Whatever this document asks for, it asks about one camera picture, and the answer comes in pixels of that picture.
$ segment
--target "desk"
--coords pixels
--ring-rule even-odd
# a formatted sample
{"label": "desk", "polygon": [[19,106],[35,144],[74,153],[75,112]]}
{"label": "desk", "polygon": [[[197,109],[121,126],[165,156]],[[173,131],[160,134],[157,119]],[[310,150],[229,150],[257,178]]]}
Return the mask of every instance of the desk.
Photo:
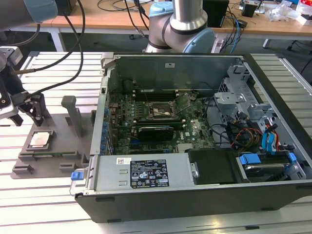
{"label": "desk", "polygon": [[[28,57],[22,69],[38,68],[59,59],[65,53],[40,52]],[[44,92],[51,114],[66,113],[63,95],[75,95],[81,113],[97,108],[100,89],[101,53],[84,53],[85,65],[74,82]],[[21,81],[33,92],[61,82],[76,73],[79,53],[47,71],[24,74]],[[227,234],[294,234],[312,230],[312,196],[271,212],[220,214],[199,217],[159,219],[123,223],[96,224],[69,194],[70,178],[35,178],[13,180],[10,177],[18,154],[30,132],[31,118],[23,115],[21,127],[0,126],[0,233],[90,233],[90,234],[164,234],[164,233],[227,233]],[[8,119],[0,125],[11,125]],[[259,230],[246,230],[256,225]]]}
{"label": "desk", "polygon": [[[103,34],[137,34],[133,26],[131,25],[127,12],[106,12],[98,9],[98,0],[81,0],[86,13],[86,33],[103,33]],[[245,31],[242,35],[244,38],[254,39],[288,39],[288,40],[312,40],[312,27],[303,26],[299,22],[290,19],[289,22],[277,21],[269,22],[263,14],[254,14],[252,18],[242,17],[241,11],[232,8],[233,3],[238,0],[231,0],[232,12],[240,20],[248,23]],[[123,2],[120,2],[120,7],[125,7]],[[106,9],[113,9],[109,2],[104,2],[101,7]],[[144,8],[149,14],[150,4],[144,5]],[[145,34],[146,31],[138,13],[131,13],[133,20]],[[72,12],[69,17],[73,25],[77,28],[78,32],[81,32],[82,17],[81,11],[78,6]],[[20,27],[20,31],[35,31],[35,27]],[[52,22],[45,23],[42,31],[49,32],[52,35],[54,44],[57,51],[66,51],[62,40],[61,33],[72,32],[72,29],[68,25],[66,19],[61,16],[57,16]],[[229,19],[225,19],[222,28],[213,28],[216,35],[212,52],[218,53],[222,46],[223,40],[232,32],[233,26]]]}

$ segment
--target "blue latch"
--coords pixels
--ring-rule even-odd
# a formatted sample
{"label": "blue latch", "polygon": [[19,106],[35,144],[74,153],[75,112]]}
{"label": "blue latch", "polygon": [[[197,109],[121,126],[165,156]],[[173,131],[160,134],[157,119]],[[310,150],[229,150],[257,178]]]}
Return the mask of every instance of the blue latch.
{"label": "blue latch", "polygon": [[72,175],[70,176],[70,178],[73,181],[83,180],[83,172],[73,172]]}
{"label": "blue latch", "polygon": [[242,165],[245,164],[260,164],[261,160],[257,154],[244,154],[239,157],[240,162]]}
{"label": "blue latch", "polygon": [[294,155],[294,153],[289,153],[289,159],[291,160],[291,162],[295,162],[297,161],[297,157],[296,155]]}

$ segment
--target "warning label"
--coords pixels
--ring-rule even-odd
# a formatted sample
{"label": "warning label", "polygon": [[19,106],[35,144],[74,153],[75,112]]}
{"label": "warning label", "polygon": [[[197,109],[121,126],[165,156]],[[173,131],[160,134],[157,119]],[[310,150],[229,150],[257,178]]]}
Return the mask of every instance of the warning label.
{"label": "warning label", "polygon": [[167,187],[169,178],[166,160],[131,161],[130,186],[133,189]]}

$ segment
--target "blue tab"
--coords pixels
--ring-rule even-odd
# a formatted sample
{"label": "blue tab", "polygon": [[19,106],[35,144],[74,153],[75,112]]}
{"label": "blue tab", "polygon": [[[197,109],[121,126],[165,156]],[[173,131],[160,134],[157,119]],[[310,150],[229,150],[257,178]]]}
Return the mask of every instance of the blue tab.
{"label": "blue tab", "polygon": [[297,157],[296,155],[294,155],[294,153],[289,153],[289,159],[291,160],[291,162],[295,162],[297,161]]}
{"label": "blue tab", "polygon": [[70,178],[72,181],[83,180],[83,172],[73,172]]}
{"label": "blue tab", "polygon": [[270,152],[272,155],[275,155],[275,151],[273,151],[273,148],[272,148],[274,139],[275,139],[275,135],[273,133],[270,133],[268,146],[267,146],[267,152]]}
{"label": "blue tab", "polygon": [[167,14],[172,14],[174,12],[174,7],[172,2],[162,1],[154,3],[150,8],[150,17],[163,16]]}
{"label": "blue tab", "polygon": [[239,157],[239,160],[240,160],[240,162],[241,162],[242,165],[247,164],[247,160],[246,160],[246,158],[245,158],[244,156],[240,156],[240,157]]}
{"label": "blue tab", "polygon": [[245,164],[260,164],[261,160],[257,154],[244,154],[239,157],[240,162]]}
{"label": "blue tab", "polygon": [[268,138],[268,133],[264,133],[262,137],[262,148],[265,150],[267,148],[267,138]]}

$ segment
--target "metal rail table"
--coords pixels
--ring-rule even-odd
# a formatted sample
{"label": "metal rail table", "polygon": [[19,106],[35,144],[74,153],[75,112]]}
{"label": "metal rail table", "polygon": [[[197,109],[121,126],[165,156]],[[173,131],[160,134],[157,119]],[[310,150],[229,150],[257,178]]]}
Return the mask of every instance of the metal rail table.
{"label": "metal rail table", "polygon": [[[50,64],[63,54],[42,52],[27,58],[23,69]],[[83,113],[97,108],[100,57],[101,53],[85,53],[83,71],[75,82],[44,93],[50,113],[66,112],[60,105],[63,95],[76,95],[77,106]],[[70,78],[78,68],[79,59],[79,53],[73,53],[48,71],[21,76],[25,89],[31,92]],[[70,196],[70,178],[11,179],[10,173],[32,124],[30,118],[23,118],[21,127],[13,126],[10,120],[0,120],[0,233],[311,233],[312,196],[279,211],[96,224]],[[246,230],[249,226],[259,229]]]}

